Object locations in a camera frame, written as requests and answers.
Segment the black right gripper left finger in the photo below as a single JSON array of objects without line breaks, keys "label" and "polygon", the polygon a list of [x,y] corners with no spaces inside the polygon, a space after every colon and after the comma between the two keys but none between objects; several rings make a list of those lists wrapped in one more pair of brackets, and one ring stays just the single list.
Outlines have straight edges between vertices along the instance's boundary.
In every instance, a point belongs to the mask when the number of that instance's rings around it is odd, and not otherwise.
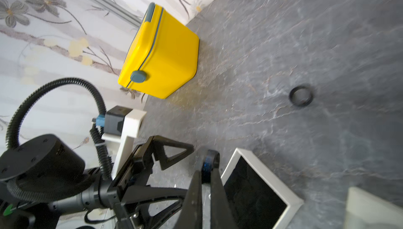
[{"label": "black right gripper left finger", "polygon": [[202,175],[195,171],[174,229],[203,227]]}]

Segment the white ring box base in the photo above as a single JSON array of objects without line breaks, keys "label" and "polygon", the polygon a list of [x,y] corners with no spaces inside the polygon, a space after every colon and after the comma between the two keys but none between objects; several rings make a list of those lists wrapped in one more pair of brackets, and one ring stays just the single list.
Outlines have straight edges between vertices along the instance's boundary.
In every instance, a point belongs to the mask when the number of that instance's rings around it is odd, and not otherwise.
[{"label": "white ring box base", "polygon": [[286,229],[304,204],[250,150],[234,151],[221,180],[239,229]]}]

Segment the white gift box lid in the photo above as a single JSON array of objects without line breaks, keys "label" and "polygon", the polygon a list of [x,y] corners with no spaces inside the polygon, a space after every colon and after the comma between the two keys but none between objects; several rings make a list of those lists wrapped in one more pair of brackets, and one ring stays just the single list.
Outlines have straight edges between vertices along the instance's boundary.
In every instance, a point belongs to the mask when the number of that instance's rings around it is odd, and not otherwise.
[{"label": "white gift box lid", "polygon": [[358,187],[348,189],[345,229],[401,229],[403,208]]}]

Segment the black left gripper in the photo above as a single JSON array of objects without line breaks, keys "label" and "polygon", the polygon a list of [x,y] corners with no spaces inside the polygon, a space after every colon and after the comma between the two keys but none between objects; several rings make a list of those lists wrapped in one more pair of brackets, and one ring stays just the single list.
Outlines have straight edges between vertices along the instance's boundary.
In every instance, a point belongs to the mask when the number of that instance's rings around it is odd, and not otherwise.
[{"label": "black left gripper", "polygon": [[186,189],[156,188],[147,184],[155,160],[161,170],[195,151],[191,144],[152,136],[137,146],[108,189],[110,207],[119,229],[158,229],[183,205]]}]

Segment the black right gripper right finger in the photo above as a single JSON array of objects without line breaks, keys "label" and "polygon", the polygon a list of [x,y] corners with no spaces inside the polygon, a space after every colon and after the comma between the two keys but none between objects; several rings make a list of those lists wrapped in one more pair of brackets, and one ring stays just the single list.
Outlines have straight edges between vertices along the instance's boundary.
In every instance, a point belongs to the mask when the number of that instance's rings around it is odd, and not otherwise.
[{"label": "black right gripper right finger", "polygon": [[219,170],[211,172],[211,229],[237,229]]}]

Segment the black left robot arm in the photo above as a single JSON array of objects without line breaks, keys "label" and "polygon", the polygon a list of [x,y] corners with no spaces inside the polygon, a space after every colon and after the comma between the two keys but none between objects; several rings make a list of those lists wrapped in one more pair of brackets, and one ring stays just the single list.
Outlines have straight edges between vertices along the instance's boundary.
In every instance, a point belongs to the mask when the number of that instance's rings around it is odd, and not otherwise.
[{"label": "black left robot arm", "polygon": [[54,229],[63,215],[110,209],[118,229],[157,229],[181,209],[187,191],[149,186],[154,162],[165,170],[193,152],[152,136],[104,179],[55,135],[36,137],[1,156],[1,228]]}]

